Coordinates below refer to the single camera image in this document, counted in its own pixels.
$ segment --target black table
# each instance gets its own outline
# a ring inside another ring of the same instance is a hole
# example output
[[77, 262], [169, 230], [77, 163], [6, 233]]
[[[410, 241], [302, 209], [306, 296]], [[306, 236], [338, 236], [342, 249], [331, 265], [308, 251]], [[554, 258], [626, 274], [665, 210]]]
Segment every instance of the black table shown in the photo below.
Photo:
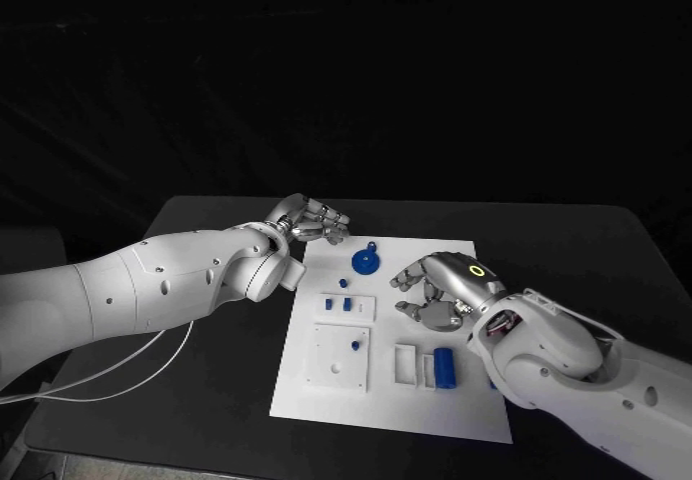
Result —
[[[261, 220], [277, 199], [176, 197], [148, 236]], [[633, 214], [618, 207], [328, 200], [358, 235], [463, 239], [508, 287], [535, 288], [632, 341], [692, 362], [692, 305]], [[302, 259], [305, 246], [293, 245]], [[508, 403], [515, 445], [273, 418], [293, 293], [225, 304], [163, 374], [91, 404], [44, 401], [34, 449], [269, 479], [641, 478], [547, 413]], [[73, 396], [120, 391], [162, 365], [186, 327]], [[57, 384], [107, 367], [150, 335], [78, 349]]]

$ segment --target blue object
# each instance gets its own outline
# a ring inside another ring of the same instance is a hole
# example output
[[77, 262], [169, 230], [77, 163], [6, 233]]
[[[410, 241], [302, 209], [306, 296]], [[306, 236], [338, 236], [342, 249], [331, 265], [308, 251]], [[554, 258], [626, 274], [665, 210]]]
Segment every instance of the blue object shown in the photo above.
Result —
[[455, 355], [450, 348], [436, 348], [436, 385], [437, 388], [457, 388], [455, 375]]
[[375, 273], [380, 268], [380, 256], [375, 253], [378, 251], [378, 247], [375, 242], [368, 243], [368, 248], [365, 250], [359, 250], [354, 255], [354, 259], [351, 260], [351, 264], [354, 266], [354, 270], [361, 275], [371, 275]]

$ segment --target screw hole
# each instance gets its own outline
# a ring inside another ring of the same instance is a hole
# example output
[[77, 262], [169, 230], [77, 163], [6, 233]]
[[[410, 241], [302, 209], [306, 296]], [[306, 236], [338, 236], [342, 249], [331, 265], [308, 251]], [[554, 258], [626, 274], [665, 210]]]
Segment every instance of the screw hole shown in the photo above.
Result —
[[654, 387], [649, 387], [645, 392], [645, 402], [651, 407], [659, 403], [659, 392]]

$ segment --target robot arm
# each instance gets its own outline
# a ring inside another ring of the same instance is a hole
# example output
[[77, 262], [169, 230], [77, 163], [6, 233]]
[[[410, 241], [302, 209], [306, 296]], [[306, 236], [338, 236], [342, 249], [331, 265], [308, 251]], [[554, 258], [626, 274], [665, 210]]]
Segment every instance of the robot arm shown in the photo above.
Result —
[[295, 290], [293, 239], [349, 235], [349, 217], [300, 194], [264, 222], [148, 238], [75, 265], [0, 276], [0, 389], [39, 362], [104, 338], [158, 332], [218, 306]]
[[[692, 366], [629, 342], [534, 290], [509, 295], [468, 255], [424, 257], [391, 284], [407, 291], [421, 280], [427, 303], [400, 302], [397, 309], [439, 331], [459, 329], [466, 318], [476, 322], [469, 348], [512, 403], [553, 413], [652, 478], [690, 478]], [[442, 301], [445, 293], [456, 302]]]

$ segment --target black curtain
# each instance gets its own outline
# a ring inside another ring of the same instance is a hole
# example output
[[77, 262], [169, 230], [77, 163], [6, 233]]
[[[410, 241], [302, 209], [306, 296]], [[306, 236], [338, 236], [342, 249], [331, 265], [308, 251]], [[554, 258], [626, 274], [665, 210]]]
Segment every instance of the black curtain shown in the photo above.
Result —
[[5, 16], [2, 221], [80, 261], [175, 195], [619, 205], [691, 285], [691, 10], [499, 8]]

